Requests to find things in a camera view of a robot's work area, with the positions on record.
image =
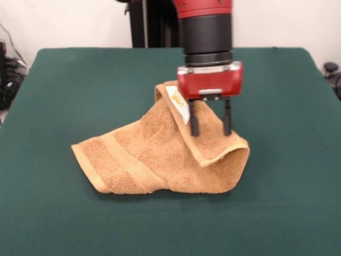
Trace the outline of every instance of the brown towel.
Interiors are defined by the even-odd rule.
[[[241,178],[249,157],[246,140],[223,124],[202,101],[195,104],[200,136],[157,85],[155,104],[137,122],[72,145],[80,167],[101,193],[149,194],[160,189],[182,193],[223,193]]]

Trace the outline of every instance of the white tag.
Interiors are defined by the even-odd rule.
[[[187,102],[178,91],[177,86],[166,86],[166,90],[170,100],[172,101],[177,111],[179,111],[183,121],[187,125],[190,119],[190,108]]]

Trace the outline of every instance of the green felt surface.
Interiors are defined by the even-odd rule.
[[[42,50],[0,130],[0,255],[341,255],[341,107],[303,49],[236,49],[223,195],[97,193],[70,145],[139,119],[181,49]],[[212,105],[222,115],[222,105]]]

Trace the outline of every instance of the red robot arm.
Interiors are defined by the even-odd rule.
[[[179,20],[185,65],[178,67],[180,90],[189,101],[193,136],[199,135],[196,100],[224,100],[224,133],[230,135],[230,97],[240,94],[243,65],[232,56],[232,0],[172,0]]]

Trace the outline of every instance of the white wall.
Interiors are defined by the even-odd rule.
[[[124,8],[114,0],[0,0],[0,22],[32,63],[44,47],[131,47]],[[319,68],[341,65],[340,11],[340,0],[234,0],[234,45],[301,46]]]
[[[0,22],[31,65],[46,47],[131,47],[124,9],[114,0],[0,0]]]
[[[234,0],[235,46],[299,46],[341,65],[340,0]]]

